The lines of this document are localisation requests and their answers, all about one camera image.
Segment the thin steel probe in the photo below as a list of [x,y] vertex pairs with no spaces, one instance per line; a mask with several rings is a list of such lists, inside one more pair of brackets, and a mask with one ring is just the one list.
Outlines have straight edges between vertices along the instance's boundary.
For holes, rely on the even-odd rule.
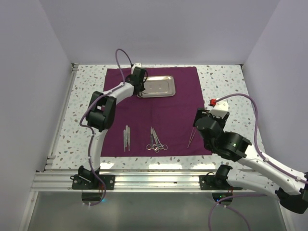
[[195,136],[195,133],[196,133],[196,128],[193,127],[192,132],[191,132],[191,135],[190,135],[190,138],[189,138],[189,141],[188,141],[187,149],[190,147],[191,142],[192,142],[192,140],[193,140],[193,138],[194,138],[194,136]]

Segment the stainless steel instrument tray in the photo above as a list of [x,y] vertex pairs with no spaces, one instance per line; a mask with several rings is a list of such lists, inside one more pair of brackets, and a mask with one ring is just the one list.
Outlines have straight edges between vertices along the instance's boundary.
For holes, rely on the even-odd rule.
[[176,94],[173,76],[148,77],[144,88],[145,90],[138,95],[139,98],[172,97]]

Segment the purple surgical kit cloth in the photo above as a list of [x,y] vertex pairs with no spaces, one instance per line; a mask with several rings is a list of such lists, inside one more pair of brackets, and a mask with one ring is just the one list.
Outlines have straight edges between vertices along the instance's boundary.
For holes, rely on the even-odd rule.
[[[103,141],[102,157],[210,155],[196,133],[187,149],[198,108],[204,106],[196,67],[149,68],[149,76],[173,76],[172,97],[129,97],[116,106],[115,120]],[[124,151],[123,130],[130,127],[130,150]],[[147,150],[150,128],[158,138],[160,151]]]

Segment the steel tweezers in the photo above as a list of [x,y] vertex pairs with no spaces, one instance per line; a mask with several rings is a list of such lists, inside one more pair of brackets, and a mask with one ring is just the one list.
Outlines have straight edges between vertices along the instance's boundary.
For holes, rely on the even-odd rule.
[[127,131],[126,130],[123,130],[123,140],[124,140],[124,151],[126,151],[126,148],[127,148],[127,144],[128,144],[128,140],[127,140]]
[[127,147],[128,151],[130,150],[130,127],[126,126],[126,140],[127,140]]

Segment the steel forceps with rings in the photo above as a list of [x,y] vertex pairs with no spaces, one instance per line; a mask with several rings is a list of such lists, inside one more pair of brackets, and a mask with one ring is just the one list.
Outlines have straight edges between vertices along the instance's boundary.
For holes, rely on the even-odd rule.
[[154,140],[154,143],[152,145],[152,149],[156,153],[158,153],[160,151],[160,146],[159,146],[159,143],[158,143],[158,138],[157,138],[153,128],[151,128],[151,132],[152,132],[152,137],[153,137],[153,140]]

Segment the steel surgical scissors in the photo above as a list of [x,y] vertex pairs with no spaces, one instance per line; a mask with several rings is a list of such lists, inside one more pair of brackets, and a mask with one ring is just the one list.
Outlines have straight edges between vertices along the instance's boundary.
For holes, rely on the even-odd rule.
[[153,128],[150,128],[150,143],[146,145],[147,150],[155,150]]

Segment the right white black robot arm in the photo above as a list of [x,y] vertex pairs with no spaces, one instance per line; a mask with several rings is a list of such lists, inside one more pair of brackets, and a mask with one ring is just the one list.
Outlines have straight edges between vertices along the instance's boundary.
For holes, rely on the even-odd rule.
[[199,108],[193,126],[204,141],[204,148],[225,160],[249,167],[258,174],[245,173],[222,164],[212,176],[200,176],[200,187],[213,189],[248,189],[277,199],[280,204],[298,214],[308,208],[308,175],[296,171],[266,154],[259,154],[250,140],[234,132],[224,131],[229,117],[215,117],[209,110]]

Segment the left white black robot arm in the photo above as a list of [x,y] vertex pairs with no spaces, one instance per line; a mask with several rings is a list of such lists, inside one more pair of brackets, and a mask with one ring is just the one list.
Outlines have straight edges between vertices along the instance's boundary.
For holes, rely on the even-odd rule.
[[126,98],[142,93],[147,77],[146,69],[136,66],[132,69],[132,74],[114,88],[92,94],[89,106],[79,123],[92,132],[88,146],[88,163],[78,169],[78,175],[83,178],[84,185],[89,189],[104,184],[98,173],[100,156],[106,133],[115,120],[116,105]]

